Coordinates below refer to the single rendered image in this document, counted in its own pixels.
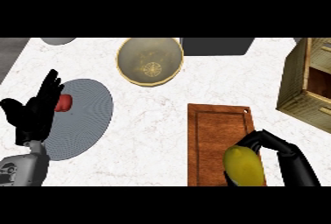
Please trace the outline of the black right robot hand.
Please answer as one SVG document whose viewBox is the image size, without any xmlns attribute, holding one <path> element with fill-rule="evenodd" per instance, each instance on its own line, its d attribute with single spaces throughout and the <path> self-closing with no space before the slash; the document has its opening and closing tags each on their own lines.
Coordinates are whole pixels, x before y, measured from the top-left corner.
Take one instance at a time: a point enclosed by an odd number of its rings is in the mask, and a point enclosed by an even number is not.
<svg viewBox="0 0 331 224">
<path fill-rule="evenodd" d="M 320 186 L 313 168 L 298 147 L 264 129 L 253 131 L 235 144 L 248 147 L 258 156 L 261 147 L 275 150 L 285 186 Z M 238 186 L 223 172 L 227 186 Z"/>
</svg>

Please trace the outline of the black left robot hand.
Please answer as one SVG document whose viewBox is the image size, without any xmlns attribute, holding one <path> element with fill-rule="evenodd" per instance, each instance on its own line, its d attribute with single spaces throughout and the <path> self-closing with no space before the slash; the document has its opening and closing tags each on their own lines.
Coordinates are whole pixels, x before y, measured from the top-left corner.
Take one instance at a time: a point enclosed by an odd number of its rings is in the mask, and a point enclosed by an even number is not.
<svg viewBox="0 0 331 224">
<path fill-rule="evenodd" d="M 12 98 L 0 101 L 7 122 L 15 126 L 15 144 L 23 146 L 32 140 L 44 142 L 49 136 L 55 108 L 65 85 L 57 71 L 52 69 L 43 80 L 37 95 L 22 104 Z"/>
</svg>

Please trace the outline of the yellow lemon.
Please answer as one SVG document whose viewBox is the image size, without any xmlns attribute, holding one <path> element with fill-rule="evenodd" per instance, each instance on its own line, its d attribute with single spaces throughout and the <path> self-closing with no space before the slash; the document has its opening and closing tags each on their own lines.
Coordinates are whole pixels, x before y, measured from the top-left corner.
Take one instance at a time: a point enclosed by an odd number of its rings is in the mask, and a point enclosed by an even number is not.
<svg viewBox="0 0 331 224">
<path fill-rule="evenodd" d="M 254 151 L 244 146 L 232 146 L 223 154 L 223 168 L 230 181 L 238 186 L 264 184 L 264 168 Z"/>
</svg>

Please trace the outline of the brown wooden cutting board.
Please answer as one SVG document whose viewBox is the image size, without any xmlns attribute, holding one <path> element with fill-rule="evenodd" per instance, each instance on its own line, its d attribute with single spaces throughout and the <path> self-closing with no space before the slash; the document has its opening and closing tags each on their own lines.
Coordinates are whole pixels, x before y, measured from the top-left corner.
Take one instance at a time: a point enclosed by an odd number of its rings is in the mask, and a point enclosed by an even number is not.
<svg viewBox="0 0 331 224">
<path fill-rule="evenodd" d="M 248 107 L 187 104 L 187 186 L 227 186 L 223 153 L 253 131 Z"/>
</svg>

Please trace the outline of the red fruit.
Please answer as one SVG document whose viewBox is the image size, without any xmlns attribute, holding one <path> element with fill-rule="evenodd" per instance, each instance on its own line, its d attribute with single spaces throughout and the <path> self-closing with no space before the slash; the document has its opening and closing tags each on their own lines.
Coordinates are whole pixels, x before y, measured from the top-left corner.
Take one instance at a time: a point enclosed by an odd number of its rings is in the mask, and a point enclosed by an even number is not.
<svg viewBox="0 0 331 224">
<path fill-rule="evenodd" d="M 56 103 L 56 112 L 68 112 L 72 106 L 72 96 L 69 94 L 62 94 Z"/>
</svg>

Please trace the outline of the round grey placemat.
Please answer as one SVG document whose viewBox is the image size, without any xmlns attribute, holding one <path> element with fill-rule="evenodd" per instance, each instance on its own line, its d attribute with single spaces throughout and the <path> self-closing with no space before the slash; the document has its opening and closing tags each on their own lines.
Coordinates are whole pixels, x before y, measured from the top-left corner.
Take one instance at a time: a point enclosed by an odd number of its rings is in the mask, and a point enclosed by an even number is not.
<svg viewBox="0 0 331 224">
<path fill-rule="evenodd" d="M 112 117 L 114 102 L 105 85 L 91 79 L 75 79 L 63 83 L 63 95 L 71 95 L 68 112 L 56 112 L 46 154 L 52 161 L 78 156 L 100 139 Z"/>
</svg>

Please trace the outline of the dark grey counter strip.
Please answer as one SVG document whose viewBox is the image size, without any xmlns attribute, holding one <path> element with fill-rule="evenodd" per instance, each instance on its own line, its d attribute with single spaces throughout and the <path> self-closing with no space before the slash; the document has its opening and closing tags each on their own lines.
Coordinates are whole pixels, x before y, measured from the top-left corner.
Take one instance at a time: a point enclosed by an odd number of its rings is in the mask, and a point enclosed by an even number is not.
<svg viewBox="0 0 331 224">
<path fill-rule="evenodd" d="M 23 51 L 29 38 L 0 38 L 0 83 Z"/>
</svg>

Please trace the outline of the grey round dish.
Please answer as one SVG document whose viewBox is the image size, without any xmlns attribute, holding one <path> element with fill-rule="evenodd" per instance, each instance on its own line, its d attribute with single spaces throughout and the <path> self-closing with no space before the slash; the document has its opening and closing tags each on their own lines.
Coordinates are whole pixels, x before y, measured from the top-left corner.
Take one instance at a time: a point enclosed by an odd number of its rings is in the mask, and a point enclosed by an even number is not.
<svg viewBox="0 0 331 224">
<path fill-rule="evenodd" d="M 60 46 L 69 43 L 74 38 L 41 38 L 41 40 L 52 46 Z"/>
</svg>

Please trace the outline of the pale wooden cabinet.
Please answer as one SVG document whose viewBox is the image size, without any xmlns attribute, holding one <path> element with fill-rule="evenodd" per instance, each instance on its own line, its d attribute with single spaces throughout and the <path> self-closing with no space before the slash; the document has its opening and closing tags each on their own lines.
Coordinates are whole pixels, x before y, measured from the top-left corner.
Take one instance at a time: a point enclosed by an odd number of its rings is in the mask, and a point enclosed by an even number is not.
<svg viewBox="0 0 331 224">
<path fill-rule="evenodd" d="M 288 53 L 276 109 L 331 133 L 331 38 L 301 38 Z"/>
</svg>

